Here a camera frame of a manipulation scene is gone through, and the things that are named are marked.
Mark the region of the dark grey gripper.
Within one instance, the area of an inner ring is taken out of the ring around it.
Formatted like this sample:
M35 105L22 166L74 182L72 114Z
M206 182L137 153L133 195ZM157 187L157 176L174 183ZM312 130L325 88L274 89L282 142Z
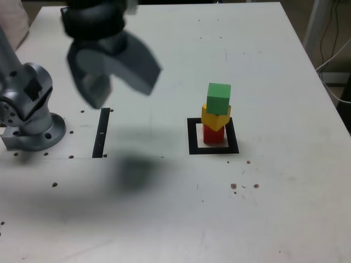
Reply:
M100 109L111 92L110 75L132 89L150 95L162 68L148 46L128 31L100 39L94 47L73 41L67 62L77 91L94 109Z

